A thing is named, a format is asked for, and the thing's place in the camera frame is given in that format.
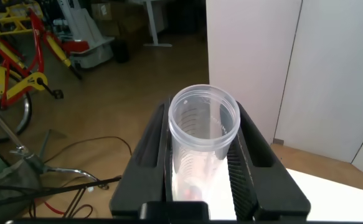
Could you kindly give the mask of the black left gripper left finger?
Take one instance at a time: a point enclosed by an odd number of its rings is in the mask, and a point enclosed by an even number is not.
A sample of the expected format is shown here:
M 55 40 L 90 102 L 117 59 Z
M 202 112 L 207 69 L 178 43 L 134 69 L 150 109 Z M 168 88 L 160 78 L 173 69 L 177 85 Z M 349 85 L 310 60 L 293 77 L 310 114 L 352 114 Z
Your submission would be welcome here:
M 118 182 L 109 203 L 114 218 L 138 218 L 142 205 L 172 200 L 170 103 L 168 98 L 154 110 Z

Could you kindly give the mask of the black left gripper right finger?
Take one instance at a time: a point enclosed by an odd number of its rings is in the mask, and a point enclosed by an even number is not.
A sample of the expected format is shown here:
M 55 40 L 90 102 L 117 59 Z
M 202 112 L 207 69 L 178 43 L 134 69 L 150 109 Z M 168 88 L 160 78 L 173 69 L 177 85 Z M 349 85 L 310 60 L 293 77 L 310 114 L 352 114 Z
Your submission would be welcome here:
M 238 221 L 305 220 L 311 204 L 257 126 L 240 109 L 240 126 L 227 153 L 227 169 Z

